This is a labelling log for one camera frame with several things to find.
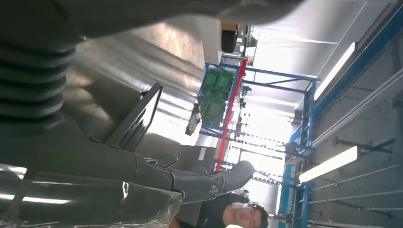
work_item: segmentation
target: red stripe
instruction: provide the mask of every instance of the red stripe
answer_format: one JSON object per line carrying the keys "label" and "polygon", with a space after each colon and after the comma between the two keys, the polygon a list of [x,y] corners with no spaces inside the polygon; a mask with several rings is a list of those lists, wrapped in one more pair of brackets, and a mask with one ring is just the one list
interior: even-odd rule
{"label": "red stripe", "polygon": [[224,129],[222,131],[220,152],[218,153],[217,166],[215,167],[216,171],[218,171],[220,169],[222,155],[224,154],[225,141],[227,140],[228,125],[230,124],[230,120],[231,120],[232,107],[234,106],[235,97],[237,96],[237,92],[238,92],[238,89],[240,86],[240,81],[242,79],[242,75],[245,73],[245,67],[246,67],[246,61],[243,61],[242,65],[240,67],[239,75],[237,77],[237,82],[235,84],[234,96],[232,96],[232,98],[230,100],[229,109],[227,110],[228,118],[227,118],[227,121],[225,122]]}

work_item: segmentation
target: dark hair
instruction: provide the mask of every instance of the dark hair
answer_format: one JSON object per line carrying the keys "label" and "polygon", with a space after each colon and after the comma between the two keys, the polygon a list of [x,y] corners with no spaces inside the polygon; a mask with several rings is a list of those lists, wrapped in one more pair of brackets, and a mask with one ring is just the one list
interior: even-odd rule
{"label": "dark hair", "polygon": [[250,204],[248,204],[248,207],[260,211],[260,214],[261,214],[260,228],[267,228],[269,226],[269,221],[268,221],[269,216],[268,216],[267,211],[264,209],[264,207],[257,203],[250,203]]}

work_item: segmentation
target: plastic wrap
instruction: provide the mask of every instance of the plastic wrap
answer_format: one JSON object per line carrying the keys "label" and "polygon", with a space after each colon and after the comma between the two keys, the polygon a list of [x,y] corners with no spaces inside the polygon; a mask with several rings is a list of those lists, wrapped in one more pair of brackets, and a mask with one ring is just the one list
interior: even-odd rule
{"label": "plastic wrap", "polygon": [[180,204],[176,192],[0,164],[0,227],[168,227]]}

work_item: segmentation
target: green plastic crate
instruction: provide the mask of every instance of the green plastic crate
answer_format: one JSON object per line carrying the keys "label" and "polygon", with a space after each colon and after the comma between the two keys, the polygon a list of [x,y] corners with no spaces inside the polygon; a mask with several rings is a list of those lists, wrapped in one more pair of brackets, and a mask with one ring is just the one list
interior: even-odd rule
{"label": "green plastic crate", "polygon": [[225,112],[225,100],[200,97],[201,119],[209,124],[219,125]]}
{"label": "green plastic crate", "polygon": [[232,72],[226,72],[220,69],[209,69],[203,87],[228,92],[231,90],[234,76],[235,73]]}
{"label": "green plastic crate", "polygon": [[221,99],[221,100],[227,101],[230,93],[226,92],[226,91],[205,88],[205,89],[203,89],[203,94],[205,96],[209,96],[209,97],[213,97],[216,99]]}

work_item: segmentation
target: metal bracket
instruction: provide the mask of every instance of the metal bracket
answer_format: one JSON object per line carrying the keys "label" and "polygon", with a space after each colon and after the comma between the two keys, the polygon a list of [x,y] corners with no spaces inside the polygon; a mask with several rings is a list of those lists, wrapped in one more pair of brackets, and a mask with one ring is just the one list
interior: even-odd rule
{"label": "metal bracket", "polygon": [[153,122],[162,91],[163,86],[155,83],[104,144],[123,149],[130,145],[130,150],[134,151]]}

